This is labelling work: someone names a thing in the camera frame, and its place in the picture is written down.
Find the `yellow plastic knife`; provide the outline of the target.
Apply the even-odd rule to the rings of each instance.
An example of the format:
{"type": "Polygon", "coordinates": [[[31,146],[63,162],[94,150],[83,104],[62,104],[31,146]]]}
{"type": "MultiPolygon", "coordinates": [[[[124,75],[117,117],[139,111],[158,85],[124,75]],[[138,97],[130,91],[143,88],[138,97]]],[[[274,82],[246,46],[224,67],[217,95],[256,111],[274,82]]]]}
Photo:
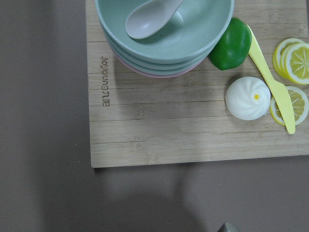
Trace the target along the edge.
{"type": "Polygon", "coordinates": [[[281,113],[282,119],[285,123],[285,127],[289,134],[295,133],[295,117],[294,110],[292,106],[292,101],[286,86],[274,79],[264,55],[261,51],[259,43],[252,31],[252,29],[247,25],[251,32],[252,42],[249,50],[249,56],[251,60],[256,65],[260,74],[264,78],[271,94],[273,95],[279,111],[281,113]]]}

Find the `pink bottom bowl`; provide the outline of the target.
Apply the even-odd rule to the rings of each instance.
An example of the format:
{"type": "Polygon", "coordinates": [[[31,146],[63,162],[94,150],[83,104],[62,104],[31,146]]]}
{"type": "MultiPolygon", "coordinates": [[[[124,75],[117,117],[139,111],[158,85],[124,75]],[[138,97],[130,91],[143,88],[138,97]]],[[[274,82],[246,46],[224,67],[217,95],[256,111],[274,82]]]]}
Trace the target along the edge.
{"type": "Polygon", "coordinates": [[[203,56],[201,59],[198,59],[195,63],[192,65],[187,65],[184,68],[179,68],[175,70],[167,70],[167,71],[162,71],[162,70],[153,70],[153,69],[147,69],[147,68],[136,68],[136,65],[130,65],[128,62],[126,62],[122,57],[116,55],[116,57],[129,69],[142,74],[144,76],[148,77],[156,77],[156,78],[168,78],[168,77],[175,77],[179,76],[182,74],[187,73],[188,71],[192,70],[195,68],[197,65],[199,65],[207,56],[203,56]]]}

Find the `white garlic bulb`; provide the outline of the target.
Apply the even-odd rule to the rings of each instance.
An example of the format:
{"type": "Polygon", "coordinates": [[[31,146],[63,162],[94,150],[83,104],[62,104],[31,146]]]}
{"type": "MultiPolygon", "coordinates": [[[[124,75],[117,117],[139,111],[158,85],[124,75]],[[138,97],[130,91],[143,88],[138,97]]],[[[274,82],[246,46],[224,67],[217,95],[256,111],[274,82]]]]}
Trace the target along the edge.
{"type": "Polygon", "coordinates": [[[256,120],[270,107],[270,90],[261,79],[245,76],[230,85],[225,104],[233,116],[241,120],[256,120]]]}

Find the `stacked lemon slices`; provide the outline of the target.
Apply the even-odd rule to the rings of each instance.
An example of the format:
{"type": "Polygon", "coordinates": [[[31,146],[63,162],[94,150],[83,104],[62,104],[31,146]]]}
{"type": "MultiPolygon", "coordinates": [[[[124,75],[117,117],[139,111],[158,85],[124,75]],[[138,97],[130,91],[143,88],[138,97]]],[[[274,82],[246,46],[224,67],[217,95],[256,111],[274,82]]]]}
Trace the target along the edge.
{"type": "Polygon", "coordinates": [[[309,83],[309,44],[289,38],[274,50],[272,63],[275,71],[283,78],[299,85],[309,83]]]}

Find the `wooden cutting board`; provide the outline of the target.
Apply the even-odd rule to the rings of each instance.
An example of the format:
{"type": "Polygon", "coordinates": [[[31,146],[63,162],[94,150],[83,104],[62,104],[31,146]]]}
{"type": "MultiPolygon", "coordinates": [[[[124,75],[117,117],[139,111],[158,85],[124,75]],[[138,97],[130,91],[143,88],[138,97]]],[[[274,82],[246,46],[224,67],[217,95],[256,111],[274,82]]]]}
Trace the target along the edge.
{"type": "Polygon", "coordinates": [[[177,77],[146,77],[112,52],[95,2],[86,1],[85,8],[92,167],[308,154],[308,121],[290,135],[270,114],[244,121],[227,110],[229,85],[243,76],[260,77],[250,58],[227,71],[205,59],[177,77]]]}

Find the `stacked mint green bowls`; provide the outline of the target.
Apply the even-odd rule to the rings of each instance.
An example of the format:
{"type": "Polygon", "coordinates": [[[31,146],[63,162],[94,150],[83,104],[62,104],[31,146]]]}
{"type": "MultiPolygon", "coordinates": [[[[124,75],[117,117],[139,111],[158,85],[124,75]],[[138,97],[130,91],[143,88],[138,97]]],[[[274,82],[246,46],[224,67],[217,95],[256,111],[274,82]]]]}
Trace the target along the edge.
{"type": "Polygon", "coordinates": [[[141,40],[125,29],[129,14],[143,0],[97,0],[98,17],[118,56],[130,66],[169,70],[188,68],[207,56],[218,43],[233,15],[233,0],[185,0],[157,33],[141,40]]]}

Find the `white ceramic spoon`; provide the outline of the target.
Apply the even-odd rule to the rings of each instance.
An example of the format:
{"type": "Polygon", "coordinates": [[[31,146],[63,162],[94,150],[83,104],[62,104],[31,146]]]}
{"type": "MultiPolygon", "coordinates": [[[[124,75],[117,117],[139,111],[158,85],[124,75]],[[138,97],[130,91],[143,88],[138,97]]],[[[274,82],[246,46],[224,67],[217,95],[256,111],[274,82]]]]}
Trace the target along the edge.
{"type": "Polygon", "coordinates": [[[176,13],[183,0],[150,0],[134,9],[125,21],[125,30],[132,39],[145,39],[160,29],[176,13]]]}

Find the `green lime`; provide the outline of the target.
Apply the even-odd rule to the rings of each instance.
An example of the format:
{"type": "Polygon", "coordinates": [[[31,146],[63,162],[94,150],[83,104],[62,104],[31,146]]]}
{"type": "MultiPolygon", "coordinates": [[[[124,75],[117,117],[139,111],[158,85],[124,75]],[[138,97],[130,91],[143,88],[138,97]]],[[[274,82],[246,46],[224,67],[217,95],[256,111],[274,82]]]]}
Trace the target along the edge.
{"type": "Polygon", "coordinates": [[[221,71],[240,66],[246,59],[252,43],[249,27],[240,19],[233,17],[209,54],[211,63],[221,71]]]}

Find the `lemon slice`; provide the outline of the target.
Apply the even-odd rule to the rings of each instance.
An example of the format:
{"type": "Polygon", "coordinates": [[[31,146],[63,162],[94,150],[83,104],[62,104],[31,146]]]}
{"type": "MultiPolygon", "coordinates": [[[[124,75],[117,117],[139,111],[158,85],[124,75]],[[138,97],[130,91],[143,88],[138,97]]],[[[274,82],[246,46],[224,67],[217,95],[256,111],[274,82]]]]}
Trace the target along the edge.
{"type": "MultiPolygon", "coordinates": [[[[288,93],[290,95],[292,106],[295,116],[295,125],[302,123],[309,113],[309,99],[305,92],[298,87],[287,86],[288,93]]],[[[285,126],[281,113],[275,102],[275,99],[271,97],[270,100],[270,113],[273,119],[280,125],[285,126]]]]}

